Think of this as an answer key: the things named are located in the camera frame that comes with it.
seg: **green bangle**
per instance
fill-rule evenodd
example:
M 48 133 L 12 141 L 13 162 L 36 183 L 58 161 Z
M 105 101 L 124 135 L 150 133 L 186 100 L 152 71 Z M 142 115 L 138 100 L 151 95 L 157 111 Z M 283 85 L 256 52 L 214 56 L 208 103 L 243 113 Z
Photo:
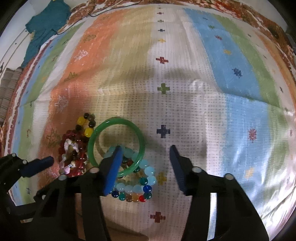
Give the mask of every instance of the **green bangle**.
M 132 122 L 130 122 L 129 120 L 125 120 L 122 118 L 118 118 L 118 117 L 113 117 L 110 118 L 108 120 L 105 120 L 102 124 L 100 124 L 99 126 L 97 126 L 97 128 L 95 128 L 94 132 L 92 133 L 91 137 L 89 138 L 89 143 L 87 146 L 87 154 L 89 156 L 89 161 L 90 163 L 94 166 L 94 167 L 98 167 L 98 163 L 96 162 L 95 158 L 94 158 L 94 143 L 96 138 L 100 135 L 100 133 L 106 129 L 109 126 L 112 125 L 126 125 L 130 128 L 132 128 L 138 139 L 139 139 L 139 153 L 137 158 L 134 160 L 133 164 L 128 167 L 127 169 L 118 172 L 117 177 L 124 177 L 126 175 L 131 174 L 141 163 L 143 157 L 144 157 L 144 152 L 145 152 L 145 140 L 144 140 L 144 136 L 142 134 L 142 132 L 140 131 L 140 129 Z

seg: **blue snowflake print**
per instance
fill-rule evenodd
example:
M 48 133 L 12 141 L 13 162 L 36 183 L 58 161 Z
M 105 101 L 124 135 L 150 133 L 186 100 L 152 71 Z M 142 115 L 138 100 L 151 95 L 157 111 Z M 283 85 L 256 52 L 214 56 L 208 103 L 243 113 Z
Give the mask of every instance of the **blue snowflake print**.
M 232 70 L 238 78 L 242 77 L 242 72 L 238 68 L 234 68 Z

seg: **metal screw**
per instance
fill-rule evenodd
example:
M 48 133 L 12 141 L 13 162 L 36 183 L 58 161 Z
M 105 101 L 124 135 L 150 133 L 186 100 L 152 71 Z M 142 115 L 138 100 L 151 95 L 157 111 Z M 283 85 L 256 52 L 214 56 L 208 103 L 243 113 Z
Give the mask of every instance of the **metal screw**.
M 195 173 L 201 173 L 202 172 L 202 169 L 200 167 L 193 167 L 191 170 L 193 172 L 195 172 Z
M 89 170 L 90 173 L 97 173 L 99 171 L 100 171 L 100 169 L 98 167 L 93 167 Z
M 65 174 L 59 176 L 60 181 L 64 181 L 66 179 L 67 179 L 67 176 Z
M 225 177 L 227 180 L 233 180 L 233 179 L 234 179 L 234 176 L 231 175 L 230 173 L 225 174 L 224 177 Z

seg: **green cross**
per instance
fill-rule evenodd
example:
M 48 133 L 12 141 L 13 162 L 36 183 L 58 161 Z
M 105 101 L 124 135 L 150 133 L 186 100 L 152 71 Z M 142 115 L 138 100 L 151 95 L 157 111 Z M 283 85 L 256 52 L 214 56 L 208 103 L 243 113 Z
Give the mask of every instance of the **green cross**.
M 165 86 L 165 83 L 162 83 L 160 86 L 161 87 L 157 87 L 157 90 L 158 91 L 161 91 L 161 94 L 162 95 L 165 95 L 166 94 L 166 91 L 169 91 L 170 90 L 170 87 L 166 87 Z

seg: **gray striped cloth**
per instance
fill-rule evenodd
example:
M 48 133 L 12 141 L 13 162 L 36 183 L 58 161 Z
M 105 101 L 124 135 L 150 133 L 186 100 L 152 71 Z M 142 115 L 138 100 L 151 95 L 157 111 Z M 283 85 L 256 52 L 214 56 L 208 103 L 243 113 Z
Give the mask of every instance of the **gray striped cloth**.
M 0 82 L 0 106 L 2 104 L 3 97 L 5 95 L 6 87 L 8 86 L 14 71 L 12 69 L 6 68 L 3 77 Z
M 4 95 L 1 95 L 1 96 L 3 96 L 2 97 L 3 100 L 1 102 L 1 107 L 0 107 L 0 126 L 3 125 L 3 122 L 5 120 L 5 116 L 7 113 L 7 108 L 8 108 L 9 102 L 11 100 L 12 94 L 15 90 L 15 86 L 17 85 L 17 82 L 20 78 L 21 73 L 22 73 L 21 67 L 18 67 L 15 71 L 13 71 L 13 74 L 9 80 L 9 84 L 7 85 L 6 89 L 4 90 Z

